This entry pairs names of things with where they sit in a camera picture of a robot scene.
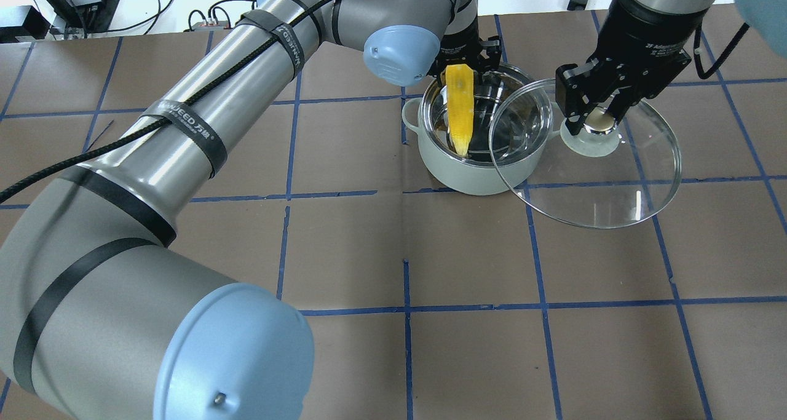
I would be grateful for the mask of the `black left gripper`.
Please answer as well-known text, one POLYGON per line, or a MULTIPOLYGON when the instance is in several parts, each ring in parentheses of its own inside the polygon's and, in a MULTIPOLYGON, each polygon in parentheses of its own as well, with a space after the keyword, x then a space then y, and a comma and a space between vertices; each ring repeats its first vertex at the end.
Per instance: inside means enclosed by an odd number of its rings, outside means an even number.
POLYGON ((445 33, 438 51, 438 78, 445 76, 450 65, 467 65, 478 73, 498 70, 502 58, 502 39, 499 35, 481 35, 480 17, 455 33, 445 33))

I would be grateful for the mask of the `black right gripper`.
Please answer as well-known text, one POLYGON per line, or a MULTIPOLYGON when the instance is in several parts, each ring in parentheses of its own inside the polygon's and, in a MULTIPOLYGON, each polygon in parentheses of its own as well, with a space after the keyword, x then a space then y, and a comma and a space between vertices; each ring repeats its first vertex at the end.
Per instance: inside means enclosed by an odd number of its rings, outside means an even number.
POLYGON ((555 72, 555 98, 569 134, 578 136, 603 103, 618 125, 643 98, 663 92, 691 61, 684 49, 691 34, 692 14, 613 2, 585 64, 561 65, 555 72))

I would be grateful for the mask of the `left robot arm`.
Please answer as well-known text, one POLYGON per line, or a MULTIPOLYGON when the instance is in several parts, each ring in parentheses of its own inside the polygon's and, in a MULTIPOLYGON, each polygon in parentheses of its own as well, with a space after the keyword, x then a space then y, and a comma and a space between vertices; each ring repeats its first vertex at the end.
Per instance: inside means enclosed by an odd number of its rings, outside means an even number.
POLYGON ((175 220, 323 42, 406 87, 480 53, 477 0, 258 0, 118 141, 51 165, 2 246, 2 371, 77 419, 298 419, 303 315, 173 252, 175 220))

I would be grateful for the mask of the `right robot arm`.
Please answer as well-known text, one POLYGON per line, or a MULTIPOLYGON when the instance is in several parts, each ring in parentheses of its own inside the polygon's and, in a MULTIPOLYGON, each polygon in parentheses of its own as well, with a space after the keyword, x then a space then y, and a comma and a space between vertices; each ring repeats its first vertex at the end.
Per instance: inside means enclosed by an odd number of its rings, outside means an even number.
MULTIPOLYGON (((666 89, 691 61, 684 47, 715 0, 612 0, 584 65, 561 65, 556 101, 571 135, 615 127, 628 109, 666 89)), ((785 0, 735 0, 771 50, 785 56, 785 0)))

